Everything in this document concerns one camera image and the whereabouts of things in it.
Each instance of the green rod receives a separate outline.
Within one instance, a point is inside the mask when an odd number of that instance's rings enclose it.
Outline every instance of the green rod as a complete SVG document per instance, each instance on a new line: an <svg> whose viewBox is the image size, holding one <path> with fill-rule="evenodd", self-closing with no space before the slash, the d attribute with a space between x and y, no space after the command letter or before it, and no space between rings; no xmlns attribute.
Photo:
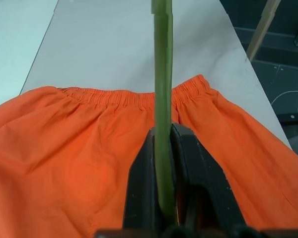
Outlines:
<svg viewBox="0 0 298 238"><path fill-rule="evenodd" d="M160 209L175 223L175 198L169 159L173 54L172 0L152 0L154 14L155 136L154 156Z"/></svg>

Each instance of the white cable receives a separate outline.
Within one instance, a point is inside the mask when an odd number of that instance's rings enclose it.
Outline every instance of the white cable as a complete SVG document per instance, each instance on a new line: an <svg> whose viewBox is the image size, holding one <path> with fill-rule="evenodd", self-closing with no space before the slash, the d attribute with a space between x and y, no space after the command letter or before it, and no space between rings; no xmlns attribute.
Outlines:
<svg viewBox="0 0 298 238"><path fill-rule="evenodd" d="M287 92L283 92L283 93L281 93L280 95L278 95L278 96L272 101L272 103L271 103L270 105L273 105L273 103L274 103L280 96L282 96L282 95L284 95L284 94L286 94L286 93L298 93L298 91L287 91Z"/></svg>

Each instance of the orange cloth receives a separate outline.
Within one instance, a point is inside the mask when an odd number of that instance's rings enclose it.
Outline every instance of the orange cloth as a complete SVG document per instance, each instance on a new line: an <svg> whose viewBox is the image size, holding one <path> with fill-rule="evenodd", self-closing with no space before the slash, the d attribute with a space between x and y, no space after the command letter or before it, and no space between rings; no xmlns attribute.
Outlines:
<svg viewBox="0 0 298 238"><path fill-rule="evenodd" d="M129 168L154 94L42 87L0 106L0 238L92 237L122 225ZM196 76L172 120L223 168L247 224L298 228L298 156Z"/></svg>

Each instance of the elastic waistband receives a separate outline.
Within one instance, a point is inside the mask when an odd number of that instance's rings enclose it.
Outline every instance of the elastic waistband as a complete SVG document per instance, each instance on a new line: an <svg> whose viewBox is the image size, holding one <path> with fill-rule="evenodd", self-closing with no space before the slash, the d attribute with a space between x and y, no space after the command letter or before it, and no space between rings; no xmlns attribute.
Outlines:
<svg viewBox="0 0 298 238"><path fill-rule="evenodd" d="M60 88L66 95L81 103L96 105L137 105L153 107L154 93L134 93L128 90L105 91L91 88ZM172 104L183 103L192 97L204 95L210 90L209 83L202 75L197 75L172 89Z"/></svg>

